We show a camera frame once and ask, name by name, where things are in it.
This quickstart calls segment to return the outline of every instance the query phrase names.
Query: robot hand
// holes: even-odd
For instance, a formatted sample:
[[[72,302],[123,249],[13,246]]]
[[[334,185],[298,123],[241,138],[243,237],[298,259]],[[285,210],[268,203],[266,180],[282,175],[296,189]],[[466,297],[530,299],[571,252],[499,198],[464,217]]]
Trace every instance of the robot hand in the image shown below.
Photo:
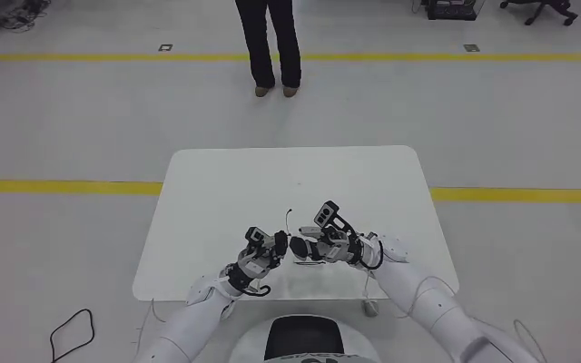
[[[223,274],[228,276],[228,282],[239,292],[250,296],[265,296],[271,292],[270,286],[262,286],[261,290],[264,291],[259,293],[250,284],[281,265],[288,247],[287,234],[278,231],[271,237],[258,227],[250,227],[245,238],[248,245],[240,252],[236,263],[226,266]]]
[[[314,219],[317,227],[299,228],[302,236],[316,242],[294,236],[290,239],[292,253],[302,261],[307,258],[329,263],[342,260],[360,270],[378,269],[383,262],[383,244],[378,236],[372,232],[363,237],[338,211],[339,206],[332,201],[323,204]]]

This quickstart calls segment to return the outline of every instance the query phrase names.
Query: shoe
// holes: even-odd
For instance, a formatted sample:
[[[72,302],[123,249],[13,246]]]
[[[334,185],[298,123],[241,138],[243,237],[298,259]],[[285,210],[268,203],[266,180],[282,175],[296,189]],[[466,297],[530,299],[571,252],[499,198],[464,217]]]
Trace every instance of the shoe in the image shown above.
[[[297,94],[298,91],[299,91],[299,87],[297,87],[297,88],[292,88],[292,87],[287,87],[287,86],[282,87],[282,94],[284,94],[284,96],[287,98],[291,98],[292,96]]]
[[[256,97],[264,97],[270,90],[271,88],[256,86],[254,88],[254,94],[256,94]]]

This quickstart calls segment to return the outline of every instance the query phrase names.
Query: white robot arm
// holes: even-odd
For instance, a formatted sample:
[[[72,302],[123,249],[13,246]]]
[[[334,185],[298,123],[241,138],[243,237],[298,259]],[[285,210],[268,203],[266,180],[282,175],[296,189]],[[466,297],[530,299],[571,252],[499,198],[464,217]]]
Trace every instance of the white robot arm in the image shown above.
[[[408,263],[407,252],[397,240],[367,238],[357,233],[339,214],[339,206],[327,201],[317,213],[317,227],[302,227],[290,248],[301,260],[346,261],[367,270],[391,300],[421,325],[457,363],[538,363],[504,332],[470,318],[445,285]]]
[[[242,294],[265,296],[271,291],[269,286],[262,286],[259,292],[250,284],[281,264],[288,247],[287,234],[279,231],[271,237],[251,227],[246,240],[248,245],[236,263],[214,276],[202,276],[192,285],[185,308],[170,317],[137,362],[191,363]]]

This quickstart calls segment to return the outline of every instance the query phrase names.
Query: black pants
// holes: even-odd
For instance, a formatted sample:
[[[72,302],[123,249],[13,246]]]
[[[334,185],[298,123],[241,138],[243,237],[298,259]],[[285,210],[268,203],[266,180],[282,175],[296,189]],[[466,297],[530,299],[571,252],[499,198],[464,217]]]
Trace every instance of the black pants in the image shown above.
[[[251,54],[251,71],[256,85],[274,86],[272,61],[266,38],[266,7],[271,13],[281,55],[282,84],[300,86],[300,52],[292,17],[292,0],[236,0],[246,45]]]

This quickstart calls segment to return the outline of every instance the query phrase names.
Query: yellow tape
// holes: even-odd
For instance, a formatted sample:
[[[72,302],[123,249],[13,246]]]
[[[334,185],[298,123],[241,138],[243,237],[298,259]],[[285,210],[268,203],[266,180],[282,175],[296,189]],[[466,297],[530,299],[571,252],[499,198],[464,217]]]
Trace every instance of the yellow tape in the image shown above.
[[[160,195],[162,185],[147,181],[0,181],[0,192]]]
[[[156,181],[2,181],[0,193],[159,195]],[[434,201],[581,203],[579,189],[431,188]]]
[[[320,62],[581,62],[572,54],[304,54]],[[0,54],[0,62],[245,62],[247,54]]]
[[[431,188],[434,201],[581,203],[578,189]]]

